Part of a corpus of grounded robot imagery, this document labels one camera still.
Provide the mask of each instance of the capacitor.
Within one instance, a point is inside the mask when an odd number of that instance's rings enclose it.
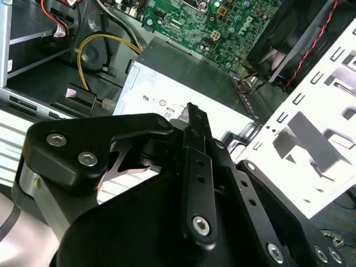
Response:
[[[235,21],[236,21],[236,22],[241,22],[241,21],[243,21],[242,16],[240,16],[240,15],[235,16]]]
[[[250,2],[249,2],[249,1],[245,1],[245,2],[243,3],[243,7],[244,7],[244,8],[249,8],[249,7],[250,7]]]

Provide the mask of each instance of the black wire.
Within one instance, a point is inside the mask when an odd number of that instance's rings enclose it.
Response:
[[[78,16],[78,26],[77,26],[77,31],[76,31],[76,33],[74,34],[73,39],[71,40],[71,43],[74,42],[74,41],[78,38],[79,31],[80,31],[80,26],[81,26],[81,24],[82,24],[82,15],[80,14],[80,9],[79,9],[78,3],[76,2],[76,3],[74,4],[74,6],[75,6],[75,8],[76,8],[77,16]]]
[[[351,246],[351,245],[347,245],[347,244],[344,244],[340,249],[342,249],[342,248],[345,247],[345,246],[348,246],[348,247],[350,247],[350,248],[356,249],[356,246]]]
[[[337,203],[336,201],[333,201],[333,203],[335,203],[336,205],[338,205],[339,207],[342,207],[343,209],[347,209],[347,210],[356,210],[356,208],[354,207],[344,207],[344,206],[341,206],[339,203]]]
[[[101,29],[103,31],[106,31],[104,15],[102,13],[100,14],[100,22],[101,22]],[[108,67],[111,62],[112,52],[110,50],[109,41],[106,37],[104,37],[104,43],[105,43],[105,48],[106,48],[106,63],[103,66]]]
[[[135,46],[139,46],[139,44],[135,41],[134,36],[132,35],[132,33],[128,30],[128,28],[122,24],[119,20],[109,16],[105,10],[102,9],[102,7],[96,2],[96,0],[93,0],[95,2],[95,5],[97,6],[97,8],[101,11],[101,13],[103,13],[105,16],[107,16],[108,19],[110,19],[112,22],[116,23],[117,25],[119,25],[128,35],[128,37],[130,38],[130,41],[133,45]]]

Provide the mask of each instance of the cooling fan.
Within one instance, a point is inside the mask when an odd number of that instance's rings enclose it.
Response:
[[[355,0],[286,0],[247,61],[260,77],[291,93],[355,17]]]

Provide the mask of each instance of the black metal bracket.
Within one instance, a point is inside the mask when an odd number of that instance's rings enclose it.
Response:
[[[171,124],[157,114],[40,122],[28,129],[22,155],[33,172],[75,194],[90,194],[109,169],[113,144],[124,140],[131,147],[143,146],[172,132]],[[94,166],[80,163],[82,152],[95,156]]]
[[[260,197],[280,240],[288,246],[299,266],[346,266],[338,249],[294,206],[294,204],[252,162],[236,166],[244,172]]]
[[[172,254],[180,257],[174,266],[232,266],[241,251],[253,253],[249,266],[345,266],[333,244],[252,162],[236,169],[224,144],[213,139],[205,112],[190,103],[180,119],[182,130],[156,114],[41,122],[28,130],[17,178],[50,225],[61,214],[63,266],[111,260],[142,266],[143,255],[159,266],[172,263]],[[96,206],[102,179],[152,165],[160,174]],[[239,236],[248,239],[248,250]],[[72,255],[77,242],[93,251],[82,250],[78,261]],[[101,245],[113,258],[96,255]]]

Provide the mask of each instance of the green circuit board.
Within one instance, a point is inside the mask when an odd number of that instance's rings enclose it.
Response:
[[[231,71],[246,59],[281,5],[280,0],[210,0],[202,12],[198,1],[147,0],[136,18]]]

